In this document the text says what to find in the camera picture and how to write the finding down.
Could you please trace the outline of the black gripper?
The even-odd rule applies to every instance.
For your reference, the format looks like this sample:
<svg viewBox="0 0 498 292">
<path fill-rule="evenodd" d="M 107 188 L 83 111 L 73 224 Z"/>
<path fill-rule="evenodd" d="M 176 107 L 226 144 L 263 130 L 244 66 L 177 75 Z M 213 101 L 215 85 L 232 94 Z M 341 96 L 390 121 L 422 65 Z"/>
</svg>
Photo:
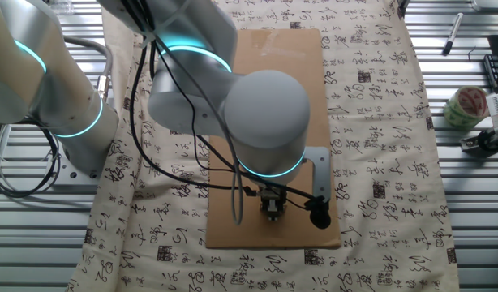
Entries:
<svg viewBox="0 0 498 292">
<path fill-rule="evenodd" d="M 267 203 L 266 213 L 270 221 L 276 221 L 281 215 L 278 202 L 285 203 L 287 192 L 277 187 L 259 187 L 258 196 L 261 202 Z"/>
</svg>

